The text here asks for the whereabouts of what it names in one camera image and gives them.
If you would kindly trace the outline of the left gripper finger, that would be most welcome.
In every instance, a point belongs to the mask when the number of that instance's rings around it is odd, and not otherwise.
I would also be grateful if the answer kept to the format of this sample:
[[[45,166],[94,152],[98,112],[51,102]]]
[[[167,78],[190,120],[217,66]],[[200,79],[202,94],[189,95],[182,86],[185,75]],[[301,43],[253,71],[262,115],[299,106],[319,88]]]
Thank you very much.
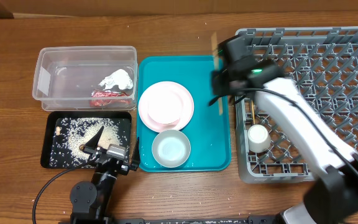
[[[140,165],[139,143],[140,143],[140,138],[137,137],[137,141],[136,141],[136,144],[134,147],[134,151],[132,154],[132,160],[131,160],[131,164],[130,164],[130,170],[133,170],[133,171],[136,171]]]
[[[85,144],[85,149],[96,149],[103,133],[104,126],[101,126],[99,131]]]

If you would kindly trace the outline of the rice food scraps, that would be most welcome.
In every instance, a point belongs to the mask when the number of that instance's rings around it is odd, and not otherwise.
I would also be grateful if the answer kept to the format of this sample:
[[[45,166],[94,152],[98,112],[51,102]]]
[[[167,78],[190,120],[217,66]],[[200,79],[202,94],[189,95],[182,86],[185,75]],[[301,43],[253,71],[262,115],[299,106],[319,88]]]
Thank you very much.
[[[80,150],[104,128],[98,146],[106,149],[111,144],[129,147],[131,121],[125,118],[59,118],[52,138],[48,167],[64,169],[86,162],[89,154]]]

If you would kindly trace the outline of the grey bowl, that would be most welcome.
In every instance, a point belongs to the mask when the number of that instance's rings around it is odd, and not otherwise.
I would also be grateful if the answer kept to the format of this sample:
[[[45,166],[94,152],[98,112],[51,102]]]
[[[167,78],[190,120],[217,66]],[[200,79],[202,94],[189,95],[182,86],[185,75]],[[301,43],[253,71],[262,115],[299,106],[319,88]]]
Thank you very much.
[[[191,154],[190,140],[177,130],[166,130],[155,137],[152,155],[163,167],[176,168],[183,165]]]

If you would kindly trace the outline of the red foil snack wrapper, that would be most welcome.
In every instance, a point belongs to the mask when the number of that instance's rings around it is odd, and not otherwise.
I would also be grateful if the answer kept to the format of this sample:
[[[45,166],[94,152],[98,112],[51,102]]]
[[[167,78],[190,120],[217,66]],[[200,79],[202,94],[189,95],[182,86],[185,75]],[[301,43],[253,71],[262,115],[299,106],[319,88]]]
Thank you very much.
[[[107,106],[113,103],[121,103],[128,105],[130,101],[126,98],[127,94],[123,91],[111,91],[111,90],[94,90],[91,94],[93,98],[98,100],[90,100],[89,105],[94,107]]]

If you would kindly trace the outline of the wooden chopstick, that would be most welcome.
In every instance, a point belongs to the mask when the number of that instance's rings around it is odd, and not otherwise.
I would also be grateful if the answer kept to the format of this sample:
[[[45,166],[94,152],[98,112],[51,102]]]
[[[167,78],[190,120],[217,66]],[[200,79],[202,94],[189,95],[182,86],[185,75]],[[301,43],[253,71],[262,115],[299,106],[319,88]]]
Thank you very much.
[[[252,125],[255,125],[255,106],[254,106],[254,101],[251,100],[250,101],[250,110],[251,110],[251,115],[252,115]]]
[[[212,46],[212,53],[213,53],[213,62],[214,62],[214,69],[219,70],[219,58],[218,58],[218,41],[216,32],[213,32],[211,36],[211,46]],[[218,108],[219,108],[219,115],[223,114],[223,103],[222,99],[218,98]]]

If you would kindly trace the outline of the white cup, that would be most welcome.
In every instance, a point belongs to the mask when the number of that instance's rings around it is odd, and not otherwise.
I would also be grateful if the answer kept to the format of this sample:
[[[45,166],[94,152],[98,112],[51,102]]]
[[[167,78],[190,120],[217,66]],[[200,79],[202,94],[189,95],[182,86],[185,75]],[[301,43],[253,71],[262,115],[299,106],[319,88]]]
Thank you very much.
[[[265,152],[270,147],[270,135],[267,129],[260,125],[252,125],[247,131],[249,150],[254,153]]]

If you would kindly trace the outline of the white napkin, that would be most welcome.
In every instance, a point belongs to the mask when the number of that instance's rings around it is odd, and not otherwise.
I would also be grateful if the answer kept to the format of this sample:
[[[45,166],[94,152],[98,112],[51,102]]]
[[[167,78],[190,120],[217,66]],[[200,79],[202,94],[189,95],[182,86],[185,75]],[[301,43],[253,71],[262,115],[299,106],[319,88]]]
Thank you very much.
[[[115,86],[120,90],[130,90],[134,84],[129,74],[124,69],[119,69],[106,76],[99,84],[104,90],[113,89]]]

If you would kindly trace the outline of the small pink plate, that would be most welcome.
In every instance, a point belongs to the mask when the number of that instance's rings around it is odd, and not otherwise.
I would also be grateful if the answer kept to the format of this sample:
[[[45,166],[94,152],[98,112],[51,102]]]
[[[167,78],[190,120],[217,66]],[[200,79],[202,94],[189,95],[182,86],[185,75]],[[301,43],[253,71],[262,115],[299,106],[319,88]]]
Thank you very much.
[[[183,103],[173,91],[152,92],[148,102],[147,113],[160,124],[176,123],[181,116]]]

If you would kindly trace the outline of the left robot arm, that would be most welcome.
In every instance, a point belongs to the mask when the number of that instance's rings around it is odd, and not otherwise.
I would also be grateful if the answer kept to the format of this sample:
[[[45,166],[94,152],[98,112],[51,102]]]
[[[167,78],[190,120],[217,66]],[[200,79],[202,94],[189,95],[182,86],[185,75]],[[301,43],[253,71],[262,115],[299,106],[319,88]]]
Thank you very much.
[[[100,128],[87,143],[80,146],[80,150],[89,154],[89,164],[95,167],[95,171],[90,181],[77,183],[70,192],[73,205],[70,223],[116,223],[106,211],[117,176],[136,171],[140,165],[139,141],[128,163],[127,148],[110,144],[105,149],[98,145],[103,130]]]

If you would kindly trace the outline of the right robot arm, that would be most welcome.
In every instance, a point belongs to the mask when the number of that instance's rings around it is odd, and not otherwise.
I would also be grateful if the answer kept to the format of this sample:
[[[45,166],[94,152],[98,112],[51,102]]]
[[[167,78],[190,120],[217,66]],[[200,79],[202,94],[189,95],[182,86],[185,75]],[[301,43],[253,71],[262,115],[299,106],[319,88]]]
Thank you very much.
[[[209,104],[224,96],[253,99],[317,176],[302,203],[279,213],[275,223],[342,223],[358,212],[358,152],[314,112],[281,66],[257,60],[244,42],[243,35],[221,43],[211,38],[217,67],[211,73],[215,97]]]

